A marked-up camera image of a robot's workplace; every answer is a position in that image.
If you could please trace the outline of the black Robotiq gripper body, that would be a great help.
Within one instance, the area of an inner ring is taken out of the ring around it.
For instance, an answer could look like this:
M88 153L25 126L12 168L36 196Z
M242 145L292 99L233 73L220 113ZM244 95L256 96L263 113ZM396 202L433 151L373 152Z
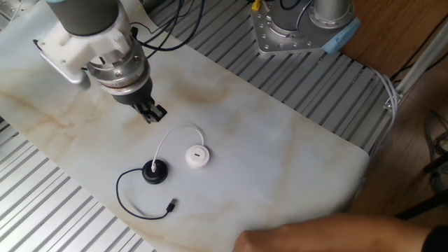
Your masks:
M119 103L124 105L139 105L139 104L154 104L154 99L151 97L153 89L153 82L149 78L141 87L135 91L123 95L112 95L112 97Z

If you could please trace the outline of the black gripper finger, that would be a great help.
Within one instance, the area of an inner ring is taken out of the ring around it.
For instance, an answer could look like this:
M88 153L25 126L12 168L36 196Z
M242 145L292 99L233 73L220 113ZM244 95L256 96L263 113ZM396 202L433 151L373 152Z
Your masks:
M134 109L137 113L141 115L141 117L148 123L151 124L153 122L153 115L150 108L147 107L146 104L135 104Z
M146 118L148 123L158 123L167 114L167 111L161 105L155 105L149 102L147 105Z

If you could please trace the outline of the person's bare hand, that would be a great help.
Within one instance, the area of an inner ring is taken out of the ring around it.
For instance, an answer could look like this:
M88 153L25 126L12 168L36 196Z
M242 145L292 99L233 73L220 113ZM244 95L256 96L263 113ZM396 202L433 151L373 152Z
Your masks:
M243 231L234 243L232 252L268 252L275 251L279 241L271 230Z

